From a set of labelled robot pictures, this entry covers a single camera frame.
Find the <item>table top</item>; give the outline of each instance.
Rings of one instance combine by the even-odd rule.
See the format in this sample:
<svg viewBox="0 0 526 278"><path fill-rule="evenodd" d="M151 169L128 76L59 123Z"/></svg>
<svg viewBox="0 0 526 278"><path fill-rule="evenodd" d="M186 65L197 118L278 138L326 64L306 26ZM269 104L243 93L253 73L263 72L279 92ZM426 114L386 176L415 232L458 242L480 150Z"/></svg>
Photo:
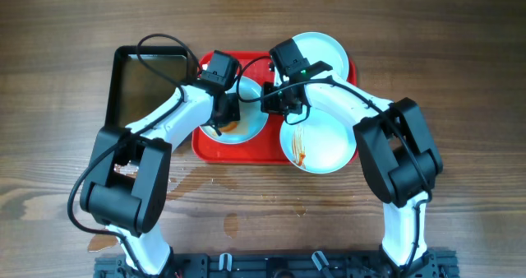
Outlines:
<svg viewBox="0 0 526 278"><path fill-rule="evenodd" d="M364 90L421 106L444 161L428 245L456 250L462 276L525 273L524 0L0 0L0 276L87 277L121 252L88 253L112 240L66 215L117 47L164 32L201 57L311 30L346 48ZM170 178L159 222L176 253L376 249L384 233L359 160L327 175L206 164L186 142Z"/></svg>

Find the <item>white arm segment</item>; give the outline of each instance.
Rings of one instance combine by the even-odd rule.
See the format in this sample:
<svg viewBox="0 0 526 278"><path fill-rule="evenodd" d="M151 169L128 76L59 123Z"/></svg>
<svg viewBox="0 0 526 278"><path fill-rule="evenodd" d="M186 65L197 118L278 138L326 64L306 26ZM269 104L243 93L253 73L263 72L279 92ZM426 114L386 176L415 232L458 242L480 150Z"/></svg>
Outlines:
<svg viewBox="0 0 526 278"><path fill-rule="evenodd" d="M418 201L427 199L426 192L420 192L417 196L408 200L407 204L398 208L395 204L384 203L384 222L385 235L381 241L387 256L396 265L402 266L409 259L411 249L413 249L416 217L414 210ZM418 248L414 259L418 260L427 250L426 241L424 241L424 219L426 217L426 204L420 205L420 236L418 236Z"/></svg>
<svg viewBox="0 0 526 278"><path fill-rule="evenodd" d="M342 80L332 72L322 72L317 75L316 78L323 78L329 75L331 75L335 81L346 85L371 100L382 110L387 110L389 104L392 103L390 100L377 98L358 89L356 86ZM358 97L339 87L327 84L309 84L305 86L305 94L312 107L332 115L345 127L351 129L363 118L375 117L378 114L374 109L368 108ZM413 248L416 228L416 211L413 208L418 201L426 198L427 193L421 192L417 196L409 199L406 206L402 208L398 208L393 203L384 203L385 236L382 240L382 247L389 258L399 266L406 263ZM427 245L423 237L425 211L426 205L420 205L420 241L418 243L420 247L417 248L413 260L418 260L427 250Z"/></svg>
<svg viewBox="0 0 526 278"><path fill-rule="evenodd" d="M153 129L142 134L143 137L149 139L161 138L171 143L172 151L195 128L210 119L214 106L214 98L204 90L193 86L183 86L182 89L184 90L185 102L179 105L173 113L159 122ZM131 128L131 132L141 130L144 126L171 109L180 97L181 93L179 90L175 90L172 97L155 111L137 122L128 124L127 127ZM163 239L159 223L150 232L141 234L139 238L132 236L128 230L114 225L109 225L106 228L110 231L124 234L127 237L131 250L146 274L158 275L163 270L170 255L170 246ZM121 244L121 246L126 253L126 264L136 269L124 245Z"/></svg>
<svg viewBox="0 0 526 278"><path fill-rule="evenodd" d="M185 102L178 109L171 113L167 118L159 122L152 130L142 134L143 137L154 139L161 138L172 144L172 151L181 144L195 128L206 123L212 115L214 98L204 90L194 86L182 86L184 90ZM148 123L153 122L171 109L181 97L179 90L175 90L172 97L164 102L151 114L143 119L128 124L131 132L141 130Z"/></svg>

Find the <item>plate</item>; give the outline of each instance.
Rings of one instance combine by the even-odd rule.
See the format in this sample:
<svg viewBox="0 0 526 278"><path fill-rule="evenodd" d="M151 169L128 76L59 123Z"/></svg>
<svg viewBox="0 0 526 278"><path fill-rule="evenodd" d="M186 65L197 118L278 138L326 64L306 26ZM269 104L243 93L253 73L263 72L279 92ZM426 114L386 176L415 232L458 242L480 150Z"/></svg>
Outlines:
<svg viewBox="0 0 526 278"><path fill-rule="evenodd" d="M349 72L348 56L344 47L332 37L320 32L306 32L293 37L303 57L310 64L323 61L332 66L333 70L344 80ZM274 76L275 84L281 84L279 73Z"/></svg>
<svg viewBox="0 0 526 278"><path fill-rule="evenodd" d="M234 85L227 93L235 93ZM243 99L253 99L261 96L261 86L248 77L242 76L239 83L239 94ZM239 122L233 126L233 129L221 131L222 135L218 136L215 130L210 126L201 126L203 133L210 139L224 144L239 144L251 140L265 126L269 114L261 112L261 102L244 103L239 101Z"/></svg>
<svg viewBox="0 0 526 278"><path fill-rule="evenodd" d="M304 115L289 115L294 123ZM281 148L294 165L314 174L328 174L344 167L356 151L353 129L326 112L311 108L309 118L297 125L283 123L279 131Z"/></svg>

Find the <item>wood grain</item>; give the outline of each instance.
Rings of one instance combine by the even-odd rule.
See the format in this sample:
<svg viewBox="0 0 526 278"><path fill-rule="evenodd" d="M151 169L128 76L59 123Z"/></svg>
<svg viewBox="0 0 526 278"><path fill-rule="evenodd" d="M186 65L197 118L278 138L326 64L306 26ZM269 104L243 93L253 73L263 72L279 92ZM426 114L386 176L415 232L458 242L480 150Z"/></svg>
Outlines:
<svg viewBox="0 0 526 278"><path fill-rule="evenodd" d="M88 253L65 206L117 47L164 32L200 57L309 30L342 43L364 90L421 105L445 165L428 244L457 250L462 276L523 276L524 0L0 0L0 276L89 277L95 257L119 252ZM383 235L359 161L328 175L205 164L186 143L170 177L160 224L177 253L374 249Z"/></svg>

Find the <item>light blue plate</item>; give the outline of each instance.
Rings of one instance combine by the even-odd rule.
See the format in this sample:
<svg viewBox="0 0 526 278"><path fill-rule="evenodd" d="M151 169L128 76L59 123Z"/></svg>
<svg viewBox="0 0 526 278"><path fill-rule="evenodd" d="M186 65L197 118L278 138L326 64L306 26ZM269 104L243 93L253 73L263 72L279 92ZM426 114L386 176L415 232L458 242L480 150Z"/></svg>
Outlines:
<svg viewBox="0 0 526 278"><path fill-rule="evenodd" d="M235 93L234 85L227 93ZM239 83L239 94L243 99L253 99L261 95L261 86L248 77L241 77ZM261 112L261 102L244 103L239 101L240 119L238 126L223 135L218 136L210 126L201 127L203 133L210 139L224 144L239 144L254 138L265 126L269 114Z"/></svg>

